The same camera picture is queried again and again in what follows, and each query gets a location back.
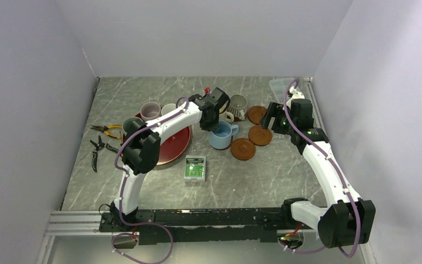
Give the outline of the cream ribbed ceramic mug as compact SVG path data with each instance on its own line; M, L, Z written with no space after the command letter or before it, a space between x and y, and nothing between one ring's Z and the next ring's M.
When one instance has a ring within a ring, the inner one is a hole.
M229 104L224 105L219 110L219 120L233 123L235 120L234 115L229 111Z

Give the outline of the grey ribbed ceramic cup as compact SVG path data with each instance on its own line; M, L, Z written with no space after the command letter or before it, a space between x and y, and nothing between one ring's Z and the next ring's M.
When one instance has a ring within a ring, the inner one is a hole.
M233 114L235 121L244 121L247 117L248 101L246 97L235 94L230 97L228 111Z

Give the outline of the light blue ceramic mug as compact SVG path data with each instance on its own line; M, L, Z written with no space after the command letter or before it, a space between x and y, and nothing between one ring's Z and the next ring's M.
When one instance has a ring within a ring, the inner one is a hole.
M223 150L230 146L232 137L239 131L237 124L230 124L226 121L219 121L219 128L215 131L210 131L208 135L208 143L211 147L217 150Z

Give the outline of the white ceramic mug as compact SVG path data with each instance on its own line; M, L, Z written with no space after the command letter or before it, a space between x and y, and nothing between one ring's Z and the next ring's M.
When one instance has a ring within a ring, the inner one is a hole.
M172 111L174 111L176 109L176 104L175 103L168 103L165 106L162 107L161 109L161 116L164 116Z

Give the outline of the mauve ceramic mug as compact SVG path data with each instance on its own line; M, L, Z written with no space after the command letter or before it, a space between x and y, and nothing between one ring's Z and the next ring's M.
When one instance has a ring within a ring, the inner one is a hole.
M161 110L162 108L159 104L155 102L147 102L142 105L140 109L140 116L144 121L153 120L160 117Z

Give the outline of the grey-green ceramic mug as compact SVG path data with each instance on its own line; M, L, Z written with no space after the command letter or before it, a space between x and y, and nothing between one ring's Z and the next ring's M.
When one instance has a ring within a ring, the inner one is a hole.
M131 117L128 118L124 123L122 124L122 129L125 133L131 133L139 130L141 126L144 125L144 122L139 117Z

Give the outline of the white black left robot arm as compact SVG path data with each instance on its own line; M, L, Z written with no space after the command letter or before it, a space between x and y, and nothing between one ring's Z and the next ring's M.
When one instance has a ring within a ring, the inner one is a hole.
M114 167L122 172L121 186L109 208L119 229L128 231L135 226L141 187L159 161L161 145L194 124L204 131L217 130L221 109L229 103L229 96L217 87L205 95L180 97L176 108L159 118L143 121L133 117L124 122L126 138L114 160Z

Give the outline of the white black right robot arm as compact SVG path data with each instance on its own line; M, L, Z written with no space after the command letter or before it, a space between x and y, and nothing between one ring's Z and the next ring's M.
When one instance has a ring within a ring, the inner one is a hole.
M314 126L313 105L308 99L291 100L290 105L271 102L260 120L263 129L289 135L291 143L312 168L325 195L321 208L306 198L287 199L281 206L281 222L287 228L303 223L314 229L324 248L351 246L352 256L368 242L376 208L355 191L338 165L328 136Z

